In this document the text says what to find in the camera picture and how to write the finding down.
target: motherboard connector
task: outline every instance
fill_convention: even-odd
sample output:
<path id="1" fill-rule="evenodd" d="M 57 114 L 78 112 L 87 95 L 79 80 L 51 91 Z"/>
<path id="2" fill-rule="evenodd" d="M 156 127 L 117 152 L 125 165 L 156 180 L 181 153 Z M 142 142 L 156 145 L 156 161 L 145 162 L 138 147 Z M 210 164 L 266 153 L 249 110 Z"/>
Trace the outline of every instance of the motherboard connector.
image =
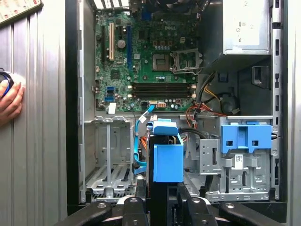
<path id="1" fill-rule="evenodd" d="M 114 23 L 110 23 L 109 24 L 109 60 L 113 61 L 114 60 L 114 40 L 115 40 L 115 35 L 114 35 L 114 31 L 115 31 L 115 25 Z"/>

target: sata port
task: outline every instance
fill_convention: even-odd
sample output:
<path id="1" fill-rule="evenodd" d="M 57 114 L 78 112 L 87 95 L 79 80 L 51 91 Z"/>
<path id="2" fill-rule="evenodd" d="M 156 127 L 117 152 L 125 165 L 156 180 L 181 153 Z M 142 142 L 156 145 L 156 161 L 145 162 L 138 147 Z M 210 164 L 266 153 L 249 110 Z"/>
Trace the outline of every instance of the sata port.
<path id="1" fill-rule="evenodd" d="M 105 97 L 104 100 L 107 102 L 114 101 L 114 97 Z"/>
<path id="2" fill-rule="evenodd" d="M 157 108 L 160 108 L 160 107 L 166 107 L 166 104 L 165 103 L 162 103 L 162 102 L 159 102 L 157 104 Z"/>
<path id="3" fill-rule="evenodd" d="M 114 91 L 115 90 L 115 87 L 113 86 L 107 86 L 107 91 Z"/>

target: dell logo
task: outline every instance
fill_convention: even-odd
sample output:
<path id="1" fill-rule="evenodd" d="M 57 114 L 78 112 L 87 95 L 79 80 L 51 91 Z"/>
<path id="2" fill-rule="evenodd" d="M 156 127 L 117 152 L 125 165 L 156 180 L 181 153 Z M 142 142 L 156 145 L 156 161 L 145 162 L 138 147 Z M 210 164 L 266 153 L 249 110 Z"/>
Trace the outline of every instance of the dell logo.
<path id="1" fill-rule="evenodd" d="M 175 30 L 175 26 L 165 26 L 165 30 Z"/>

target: metal screw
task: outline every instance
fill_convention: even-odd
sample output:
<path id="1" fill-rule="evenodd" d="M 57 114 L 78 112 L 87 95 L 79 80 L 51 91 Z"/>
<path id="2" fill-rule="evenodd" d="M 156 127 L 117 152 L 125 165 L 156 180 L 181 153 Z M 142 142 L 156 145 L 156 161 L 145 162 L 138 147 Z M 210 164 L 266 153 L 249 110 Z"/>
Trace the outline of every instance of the metal screw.
<path id="1" fill-rule="evenodd" d="M 200 202 L 200 199 L 193 198 L 192 201 L 195 202 L 195 203 L 199 203 L 199 202 Z"/>
<path id="2" fill-rule="evenodd" d="M 226 203 L 225 204 L 226 205 L 226 207 L 228 207 L 229 209 L 233 209 L 234 208 L 234 205 L 232 204 L 232 203 Z"/>
<path id="3" fill-rule="evenodd" d="M 138 202 L 138 200 L 133 198 L 133 199 L 130 200 L 130 202 Z"/>
<path id="4" fill-rule="evenodd" d="M 102 209 L 102 208 L 105 208 L 106 206 L 107 205 L 102 202 L 102 203 L 98 204 L 97 208 Z"/>

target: blue sata port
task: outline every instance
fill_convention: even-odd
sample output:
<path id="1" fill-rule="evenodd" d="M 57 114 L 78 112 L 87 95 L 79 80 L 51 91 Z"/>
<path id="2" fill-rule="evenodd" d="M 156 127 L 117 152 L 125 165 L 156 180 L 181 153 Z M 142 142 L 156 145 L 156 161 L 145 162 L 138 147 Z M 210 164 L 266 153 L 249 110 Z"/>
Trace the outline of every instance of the blue sata port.
<path id="1" fill-rule="evenodd" d="M 114 97 L 105 97 L 104 100 L 107 102 L 114 101 Z"/>
<path id="2" fill-rule="evenodd" d="M 107 86 L 107 91 L 114 91 L 115 90 L 115 87 L 113 86 Z"/>

